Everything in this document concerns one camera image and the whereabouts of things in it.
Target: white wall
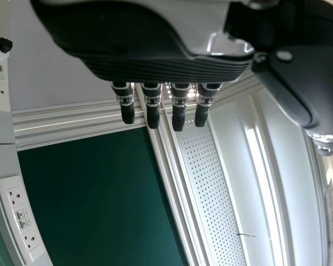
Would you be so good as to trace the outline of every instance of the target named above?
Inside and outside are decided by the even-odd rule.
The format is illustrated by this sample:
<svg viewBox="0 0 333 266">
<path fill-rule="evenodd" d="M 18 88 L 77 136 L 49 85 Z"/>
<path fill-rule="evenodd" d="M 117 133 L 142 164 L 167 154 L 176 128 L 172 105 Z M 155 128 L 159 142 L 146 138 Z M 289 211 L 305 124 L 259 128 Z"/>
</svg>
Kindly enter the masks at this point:
<svg viewBox="0 0 333 266">
<path fill-rule="evenodd" d="M 273 252 L 271 243 L 267 240 L 270 234 L 264 204 L 236 102 L 212 110 L 210 117 L 233 190 L 243 233 L 258 237 L 246 238 L 250 264 L 272 266 Z"/>
<path fill-rule="evenodd" d="M 107 81 L 54 44 L 29 0 L 12 1 L 7 37 L 13 41 L 9 57 L 13 111 L 115 99 Z"/>
<path fill-rule="evenodd" d="M 265 90 L 258 97 L 281 175 L 295 265 L 321 265 L 319 214 L 304 137 Z"/>
</svg>

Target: power plug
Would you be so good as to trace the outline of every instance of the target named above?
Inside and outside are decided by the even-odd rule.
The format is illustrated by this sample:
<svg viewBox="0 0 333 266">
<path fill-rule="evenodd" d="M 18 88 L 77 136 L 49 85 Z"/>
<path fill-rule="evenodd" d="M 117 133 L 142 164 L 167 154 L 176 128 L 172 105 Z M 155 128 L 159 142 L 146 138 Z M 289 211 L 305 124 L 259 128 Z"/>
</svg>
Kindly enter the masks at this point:
<svg viewBox="0 0 333 266">
<path fill-rule="evenodd" d="M 0 61 L 10 56 L 12 42 L 5 38 L 0 38 Z"/>
</svg>

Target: perforated metal panel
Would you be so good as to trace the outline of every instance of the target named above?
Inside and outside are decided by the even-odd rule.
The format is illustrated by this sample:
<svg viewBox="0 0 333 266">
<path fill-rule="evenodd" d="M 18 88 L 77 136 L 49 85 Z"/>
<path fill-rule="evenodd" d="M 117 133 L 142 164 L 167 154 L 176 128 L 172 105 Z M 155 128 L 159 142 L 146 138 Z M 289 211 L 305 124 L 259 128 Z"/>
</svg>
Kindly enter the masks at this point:
<svg viewBox="0 0 333 266">
<path fill-rule="evenodd" d="M 197 128 L 195 114 L 177 132 L 186 170 L 214 265 L 245 266 L 245 259 L 225 179 L 208 124 Z"/>
</svg>

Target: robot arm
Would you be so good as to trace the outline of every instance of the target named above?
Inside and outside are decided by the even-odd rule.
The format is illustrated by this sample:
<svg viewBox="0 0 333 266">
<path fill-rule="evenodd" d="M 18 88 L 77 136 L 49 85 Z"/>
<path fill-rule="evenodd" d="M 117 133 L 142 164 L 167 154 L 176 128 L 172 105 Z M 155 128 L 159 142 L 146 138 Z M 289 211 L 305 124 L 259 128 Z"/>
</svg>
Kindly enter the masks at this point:
<svg viewBox="0 0 333 266">
<path fill-rule="evenodd" d="M 99 78 L 143 83 L 149 126 L 158 127 L 159 83 L 171 82 L 173 127 L 182 130 L 187 88 L 198 84 L 203 126 L 221 83 L 252 65 L 284 113 L 323 155 L 333 154 L 333 6 L 322 0 L 31 0 L 54 41 Z"/>
</svg>

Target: black power cord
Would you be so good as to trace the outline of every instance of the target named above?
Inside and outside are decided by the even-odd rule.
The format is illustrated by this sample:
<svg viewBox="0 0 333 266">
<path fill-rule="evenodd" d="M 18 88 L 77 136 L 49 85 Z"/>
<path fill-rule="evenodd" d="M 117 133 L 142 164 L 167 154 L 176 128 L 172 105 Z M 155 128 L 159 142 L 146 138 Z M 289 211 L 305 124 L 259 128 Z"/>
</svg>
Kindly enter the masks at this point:
<svg viewBox="0 0 333 266">
<path fill-rule="evenodd" d="M 10 52 L 12 49 L 12 41 L 5 38 L 0 38 L 0 51 L 4 54 Z"/>
</svg>

